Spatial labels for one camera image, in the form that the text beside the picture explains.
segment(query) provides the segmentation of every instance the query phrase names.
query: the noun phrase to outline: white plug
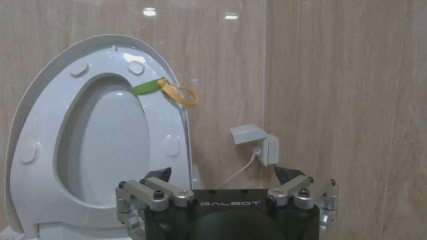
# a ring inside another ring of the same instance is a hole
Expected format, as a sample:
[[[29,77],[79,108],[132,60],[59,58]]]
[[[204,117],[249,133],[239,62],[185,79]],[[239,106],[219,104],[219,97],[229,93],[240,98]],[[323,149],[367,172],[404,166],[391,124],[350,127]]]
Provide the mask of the white plug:
[[[268,134],[256,125],[248,124],[229,129],[233,144],[244,144],[261,140],[259,159],[264,166],[276,165],[280,157],[280,142],[275,135]]]

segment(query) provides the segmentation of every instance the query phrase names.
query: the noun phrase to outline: silver metal bracket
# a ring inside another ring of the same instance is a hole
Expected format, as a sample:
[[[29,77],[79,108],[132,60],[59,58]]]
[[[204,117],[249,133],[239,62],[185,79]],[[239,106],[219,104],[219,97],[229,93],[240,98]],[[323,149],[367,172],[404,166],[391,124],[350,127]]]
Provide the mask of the silver metal bracket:
[[[275,202],[276,207],[283,207],[288,204],[289,197],[297,192],[301,188],[309,186],[312,178],[299,175],[280,187],[268,189],[268,198]]]
[[[195,199],[193,191],[179,188],[156,177],[140,182],[120,182],[115,188],[115,196],[117,220],[125,225],[127,234],[133,240],[145,240],[140,219],[144,219],[147,207],[151,211],[161,212],[169,208],[171,199],[173,205],[187,208]]]
[[[293,204],[300,209],[311,209],[317,205],[320,210],[320,232],[324,233],[338,217],[339,186],[335,179],[320,184],[315,183],[307,189],[300,189],[293,194]]]
[[[189,189],[180,188],[156,177],[151,177],[144,181],[145,186],[152,189],[160,189],[171,197],[173,205],[180,208],[187,208],[195,199],[195,193]]]

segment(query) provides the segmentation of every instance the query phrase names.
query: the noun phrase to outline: toilet seat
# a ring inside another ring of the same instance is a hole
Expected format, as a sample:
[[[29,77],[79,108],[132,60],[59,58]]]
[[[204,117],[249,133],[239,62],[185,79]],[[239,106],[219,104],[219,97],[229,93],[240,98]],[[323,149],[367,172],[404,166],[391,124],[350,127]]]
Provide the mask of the toilet seat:
[[[177,83],[147,44],[103,35],[67,49],[33,80],[13,118],[5,175],[8,221],[27,238],[53,238],[52,225],[123,232],[115,186],[149,170],[172,167],[169,181],[192,187],[185,109],[160,92],[131,93],[160,77]]]

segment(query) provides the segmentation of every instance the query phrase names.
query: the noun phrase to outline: yellow rubber band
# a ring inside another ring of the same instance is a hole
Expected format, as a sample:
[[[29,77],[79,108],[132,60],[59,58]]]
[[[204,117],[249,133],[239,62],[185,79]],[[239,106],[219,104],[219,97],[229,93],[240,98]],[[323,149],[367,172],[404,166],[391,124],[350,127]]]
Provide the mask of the yellow rubber band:
[[[167,79],[163,77],[157,81],[159,86],[161,87],[161,90],[165,92],[165,94],[177,102],[180,103],[184,107],[192,108],[197,105],[199,103],[199,96],[195,93],[195,91],[187,87],[177,86],[172,83],[168,83]],[[181,95],[175,91],[173,87],[177,89],[185,91],[188,95],[192,97],[192,101],[185,100]]]

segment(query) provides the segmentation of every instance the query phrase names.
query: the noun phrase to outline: wood-grain panel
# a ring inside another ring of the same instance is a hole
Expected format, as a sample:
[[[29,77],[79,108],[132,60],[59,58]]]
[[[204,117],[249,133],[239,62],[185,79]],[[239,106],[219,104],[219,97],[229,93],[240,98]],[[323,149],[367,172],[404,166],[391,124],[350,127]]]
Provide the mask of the wood-grain panel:
[[[331,239],[426,236],[426,15],[419,0],[267,1],[265,127],[284,166],[338,179]]]

